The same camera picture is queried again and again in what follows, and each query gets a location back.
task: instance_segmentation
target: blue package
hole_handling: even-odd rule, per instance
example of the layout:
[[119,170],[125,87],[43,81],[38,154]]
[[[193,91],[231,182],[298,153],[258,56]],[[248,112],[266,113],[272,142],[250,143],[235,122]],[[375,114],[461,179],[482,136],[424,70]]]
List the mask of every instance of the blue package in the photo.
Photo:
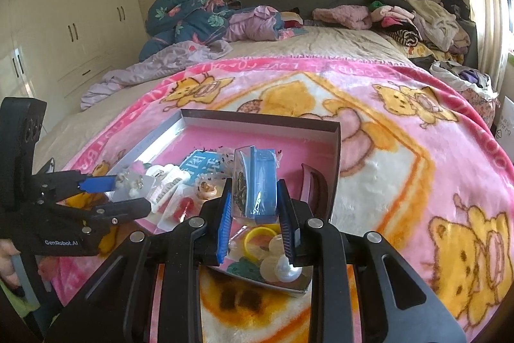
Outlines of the blue package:
[[179,167],[189,172],[191,178],[185,184],[192,186],[200,175],[219,171],[219,154],[216,151],[195,150]]
[[232,216],[244,224],[277,222],[277,158],[275,150],[248,146],[234,156]]

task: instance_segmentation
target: cabinet door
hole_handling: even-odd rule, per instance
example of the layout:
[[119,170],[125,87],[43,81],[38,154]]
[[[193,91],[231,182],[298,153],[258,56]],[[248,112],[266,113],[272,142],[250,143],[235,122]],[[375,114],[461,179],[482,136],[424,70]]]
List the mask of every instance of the cabinet door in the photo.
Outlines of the cabinet door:
[[139,52],[146,42],[145,27],[138,0],[106,0],[109,21],[105,23],[106,39],[112,49],[119,51],[119,60],[113,63],[119,69],[137,63]]
[[138,0],[120,0],[125,38],[123,49],[132,64],[139,61],[141,48],[148,40]]
[[10,0],[15,58],[32,96],[48,103],[43,122],[47,130],[69,113],[55,76],[75,55],[67,9],[66,0]]
[[14,57],[9,0],[0,0],[0,102],[6,96],[27,96]]
[[75,59],[72,63],[63,63],[66,68],[58,73],[57,78],[93,59],[104,50],[103,34],[98,30],[103,19],[99,8],[101,2],[102,0],[66,0],[70,8],[67,25],[70,25],[74,38]]

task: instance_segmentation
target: cabinet handle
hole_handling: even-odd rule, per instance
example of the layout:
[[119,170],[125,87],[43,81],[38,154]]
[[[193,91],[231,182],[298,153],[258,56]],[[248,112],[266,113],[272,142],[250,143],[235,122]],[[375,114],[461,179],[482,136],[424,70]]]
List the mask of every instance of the cabinet handle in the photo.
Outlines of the cabinet handle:
[[16,77],[19,79],[20,75],[18,74],[18,68],[16,67],[16,62],[14,61],[14,57],[12,58],[12,64],[14,65],[14,71],[16,72]]
[[22,74],[25,74],[25,71],[23,70],[22,60],[20,59],[19,54],[18,54],[18,63],[20,63],[20,70],[22,71]]

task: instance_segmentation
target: human hand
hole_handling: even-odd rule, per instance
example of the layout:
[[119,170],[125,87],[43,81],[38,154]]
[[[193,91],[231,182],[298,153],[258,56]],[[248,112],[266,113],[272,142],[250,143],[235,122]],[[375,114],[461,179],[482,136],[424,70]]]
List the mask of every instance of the human hand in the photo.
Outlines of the human hand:
[[[20,279],[14,271],[11,257],[19,255],[20,252],[14,247],[11,240],[0,239],[0,278],[11,289],[20,286]],[[45,257],[38,265],[38,273],[44,281],[50,281],[57,275],[57,257]]]
[[20,286],[18,275],[14,272],[11,256],[19,255],[20,252],[14,247],[11,240],[0,239],[0,278],[11,289]]

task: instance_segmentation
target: pile of clothes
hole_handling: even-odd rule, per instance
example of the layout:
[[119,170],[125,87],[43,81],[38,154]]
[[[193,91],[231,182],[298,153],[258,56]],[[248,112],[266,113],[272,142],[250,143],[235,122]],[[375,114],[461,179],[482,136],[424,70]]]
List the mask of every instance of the pile of clothes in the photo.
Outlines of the pile of clothes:
[[241,9],[232,2],[231,7],[224,0],[156,0],[146,19],[152,39],[143,46],[139,61],[184,41],[204,46],[222,39],[280,41],[307,32],[284,28],[280,13],[270,6]]
[[471,44],[469,35],[459,25],[455,15],[434,1],[409,0],[409,3],[416,12],[414,24],[423,41],[444,52],[464,55],[468,53]]
[[457,18],[469,19],[469,7],[463,0],[441,0],[441,4],[430,0],[370,1],[368,9],[373,29],[389,35],[403,46],[415,47],[422,41],[428,48],[443,52],[468,53],[470,37],[457,21]]
[[389,35],[403,46],[418,45],[421,35],[413,23],[414,14],[401,6],[384,5],[380,1],[374,1],[369,10],[375,30]]

